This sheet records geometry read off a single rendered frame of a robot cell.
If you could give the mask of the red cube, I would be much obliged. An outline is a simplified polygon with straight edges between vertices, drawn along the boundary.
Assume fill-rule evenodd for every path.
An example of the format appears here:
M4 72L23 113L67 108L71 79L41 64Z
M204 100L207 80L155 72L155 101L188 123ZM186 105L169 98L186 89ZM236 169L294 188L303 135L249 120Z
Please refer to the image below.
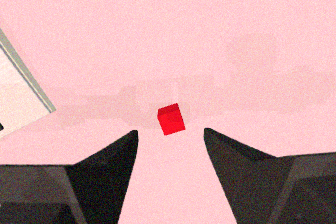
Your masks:
M186 130L178 103L158 109L157 118L165 136Z

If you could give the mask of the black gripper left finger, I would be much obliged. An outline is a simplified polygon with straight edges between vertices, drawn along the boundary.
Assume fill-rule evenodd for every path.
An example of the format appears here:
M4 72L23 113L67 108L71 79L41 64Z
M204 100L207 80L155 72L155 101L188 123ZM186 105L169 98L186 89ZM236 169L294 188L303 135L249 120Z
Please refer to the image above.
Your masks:
M77 224L118 224L138 142L138 130L131 130L75 164L1 164L0 206L65 203Z

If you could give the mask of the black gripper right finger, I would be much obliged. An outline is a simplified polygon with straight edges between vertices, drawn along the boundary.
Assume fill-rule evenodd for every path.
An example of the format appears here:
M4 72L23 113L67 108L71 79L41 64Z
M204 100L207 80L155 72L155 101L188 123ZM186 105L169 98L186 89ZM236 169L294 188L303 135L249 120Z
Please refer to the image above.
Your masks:
M212 128L203 139L237 224L275 224L297 180L336 174L336 151L276 157Z

